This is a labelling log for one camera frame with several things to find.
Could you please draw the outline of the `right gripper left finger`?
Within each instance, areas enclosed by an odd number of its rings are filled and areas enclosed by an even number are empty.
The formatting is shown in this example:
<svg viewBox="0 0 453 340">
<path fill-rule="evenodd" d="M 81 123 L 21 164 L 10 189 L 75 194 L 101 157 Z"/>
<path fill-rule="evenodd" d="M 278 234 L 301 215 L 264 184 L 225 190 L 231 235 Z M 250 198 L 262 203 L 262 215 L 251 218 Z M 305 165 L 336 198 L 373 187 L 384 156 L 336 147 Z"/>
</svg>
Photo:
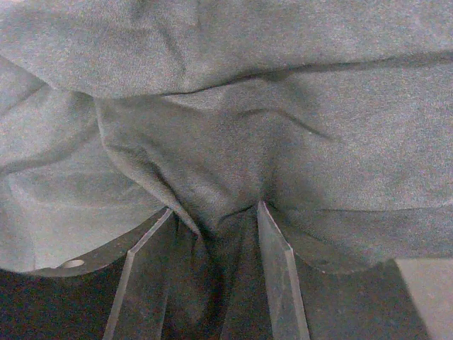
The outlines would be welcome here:
<svg viewBox="0 0 453 340">
<path fill-rule="evenodd" d="M 127 251 L 104 339 L 160 339 L 173 255 L 173 211 Z"/>
</svg>

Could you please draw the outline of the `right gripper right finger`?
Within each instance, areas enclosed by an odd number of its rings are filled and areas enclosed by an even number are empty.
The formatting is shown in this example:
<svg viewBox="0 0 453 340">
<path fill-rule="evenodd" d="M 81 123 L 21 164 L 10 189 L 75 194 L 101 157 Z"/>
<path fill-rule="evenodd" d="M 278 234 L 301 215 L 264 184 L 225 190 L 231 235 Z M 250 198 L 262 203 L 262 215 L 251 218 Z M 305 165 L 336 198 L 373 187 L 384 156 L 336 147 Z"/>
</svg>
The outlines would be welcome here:
<svg viewBox="0 0 453 340">
<path fill-rule="evenodd" d="M 258 204 L 258 236 L 273 338 L 309 340 L 294 251 L 263 201 Z"/>
</svg>

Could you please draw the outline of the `black trousers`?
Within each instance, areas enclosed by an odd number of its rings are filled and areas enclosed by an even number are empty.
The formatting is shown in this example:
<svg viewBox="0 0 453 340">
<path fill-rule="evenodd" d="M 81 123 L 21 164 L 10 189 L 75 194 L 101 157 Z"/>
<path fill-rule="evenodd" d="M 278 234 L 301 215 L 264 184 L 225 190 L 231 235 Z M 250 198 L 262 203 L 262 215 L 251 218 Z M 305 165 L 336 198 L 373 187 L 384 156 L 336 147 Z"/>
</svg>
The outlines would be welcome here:
<svg viewBox="0 0 453 340">
<path fill-rule="evenodd" d="M 452 257 L 451 1 L 2 1 L 1 338 L 104 339 L 173 211 L 160 339 L 274 339 L 263 201 L 310 339 L 429 339 Z"/>
</svg>

